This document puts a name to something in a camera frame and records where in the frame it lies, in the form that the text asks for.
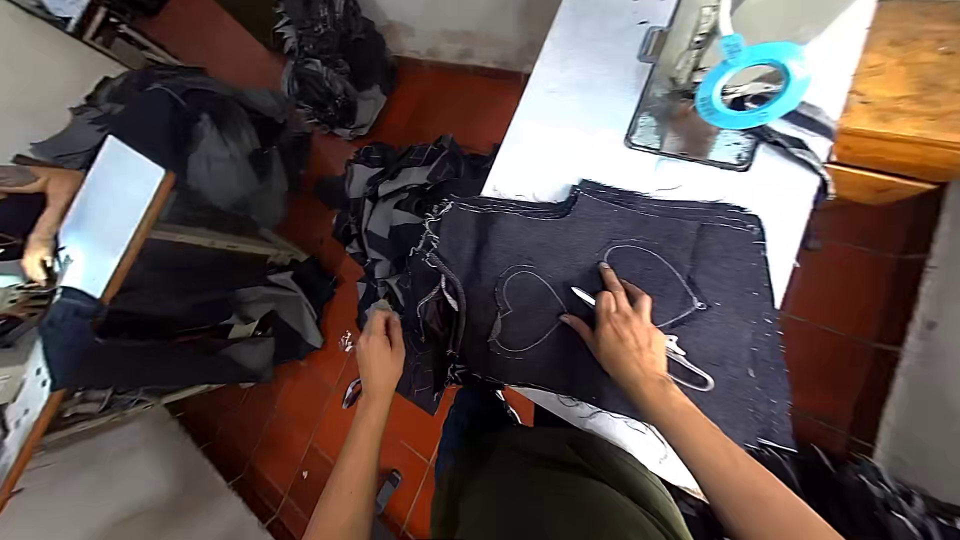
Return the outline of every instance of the olive green shirt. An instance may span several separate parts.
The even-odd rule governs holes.
[[[585,431],[501,431],[454,456],[433,499],[434,538],[691,540],[663,484]]]

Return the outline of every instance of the person's left hand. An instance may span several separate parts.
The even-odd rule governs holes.
[[[399,315],[391,309],[374,309],[357,340],[361,399],[388,404],[394,398],[396,383],[403,373],[404,354]]]
[[[56,241],[53,238],[43,238],[33,234],[27,237],[20,265],[28,278],[41,285],[47,284],[47,268],[54,264],[55,247]]]

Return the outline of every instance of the blue lamp ring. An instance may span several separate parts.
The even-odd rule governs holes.
[[[739,34],[721,38],[726,59],[713,66],[697,88],[697,112],[709,124],[728,130],[745,130],[772,122],[796,109],[810,87],[804,49],[789,41],[772,41],[743,46]],[[721,99],[724,85],[740,71],[757,65],[770,65],[780,71],[783,88],[777,96],[752,110],[733,110]]]

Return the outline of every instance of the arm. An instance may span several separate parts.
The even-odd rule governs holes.
[[[23,249],[21,264],[31,280],[46,282],[44,268],[53,264],[57,230],[83,181],[84,173],[68,169],[0,166],[0,193],[45,193],[47,196],[47,205]]]
[[[363,381],[357,413],[303,540],[370,538],[380,442],[403,371],[403,356],[399,317],[386,309],[376,310],[357,343]]]
[[[597,360],[677,451],[724,527],[740,540],[840,539],[804,501],[704,416],[667,377],[665,337],[650,297],[601,264],[596,330],[564,315]]]

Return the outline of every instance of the white table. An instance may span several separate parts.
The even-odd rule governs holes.
[[[650,73],[637,60],[649,26],[668,26],[676,0],[563,0],[493,164],[483,194],[530,201],[562,200],[581,179],[654,197],[722,201],[757,214],[766,232],[774,298],[779,304],[819,180],[761,145],[747,172],[661,158],[632,150],[624,137]],[[843,111],[876,0],[855,0],[805,47],[812,83],[804,99],[832,118]],[[640,21],[649,24],[638,24]],[[775,127],[803,136],[784,122]],[[806,138],[821,159],[830,144]],[[696,482],[658,435],[639,422],[570,407],[556,395],[517,389],[572,424],[634,454],[681,487]]]

